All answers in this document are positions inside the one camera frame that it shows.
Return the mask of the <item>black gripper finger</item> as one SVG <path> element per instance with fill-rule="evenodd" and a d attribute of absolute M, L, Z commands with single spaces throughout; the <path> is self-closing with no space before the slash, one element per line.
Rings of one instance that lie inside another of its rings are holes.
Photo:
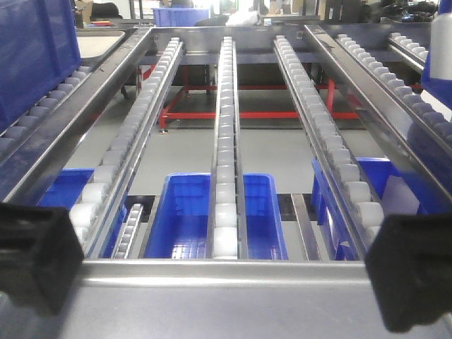
<path fill-rule="evenodd" d="M 67 209 L 1 204 L 1 291 L 14 305 L 58 314 L 83 259 Z"/>
<path fill-rule="evenodd" d="M 390 332 L 434 323 L 451 311 L 451 214 L 389 215 L 365 266 Z"/>

